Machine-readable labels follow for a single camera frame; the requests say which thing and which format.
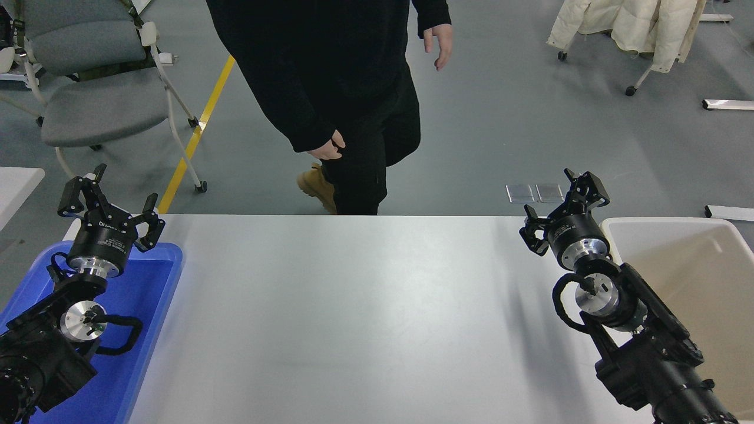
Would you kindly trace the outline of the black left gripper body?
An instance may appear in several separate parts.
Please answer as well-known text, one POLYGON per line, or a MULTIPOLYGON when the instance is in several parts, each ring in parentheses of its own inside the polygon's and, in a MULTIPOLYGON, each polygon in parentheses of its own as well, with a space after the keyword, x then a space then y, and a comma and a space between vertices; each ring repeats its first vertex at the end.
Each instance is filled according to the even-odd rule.
POLYGON ((92 224, 81 221, 77 236, 70 252, 68 266, 81 269, 85 259, 95 258, 111 264, 111 268, 125 269, 130 250, 137 241, 138 233, 134 226, 121 228, 97 220, 92 224))

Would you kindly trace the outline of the person's right hand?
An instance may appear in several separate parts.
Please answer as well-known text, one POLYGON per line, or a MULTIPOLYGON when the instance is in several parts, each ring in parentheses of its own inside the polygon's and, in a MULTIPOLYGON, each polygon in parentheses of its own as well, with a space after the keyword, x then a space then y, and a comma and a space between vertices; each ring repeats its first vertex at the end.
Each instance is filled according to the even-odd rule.
POLYGON ((324 145, 309 150, 307 153, 318 160, 336 160, 342 158, 341 150, 344 150, 344 148, 346 148, 345 140, 341 132, 336 130, 324 145))

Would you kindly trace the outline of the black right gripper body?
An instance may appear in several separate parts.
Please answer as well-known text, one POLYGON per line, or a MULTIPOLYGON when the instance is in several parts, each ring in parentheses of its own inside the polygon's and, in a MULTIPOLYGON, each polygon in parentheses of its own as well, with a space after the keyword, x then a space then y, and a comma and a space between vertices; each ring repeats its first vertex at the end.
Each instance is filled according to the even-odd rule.
POLYGON ((557 258, 565 257, 566 250, 571 245, 583 245, 584 240, 596 240, 598 254, 609 252, 609 243, 590 214, 562 217, 547 226, 547 241, 557 258))

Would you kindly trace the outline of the person's left hand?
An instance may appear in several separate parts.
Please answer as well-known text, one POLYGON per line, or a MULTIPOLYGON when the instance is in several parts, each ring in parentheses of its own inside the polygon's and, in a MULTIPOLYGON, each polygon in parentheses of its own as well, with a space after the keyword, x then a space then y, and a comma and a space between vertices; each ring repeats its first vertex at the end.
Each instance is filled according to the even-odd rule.
POLYGON ((452 24, 433 26, 422 32, 425 53, 430 54, 435 45, 439 49, 434 67, 441 72, 449 64, 454 49, 454 28, 452 24))

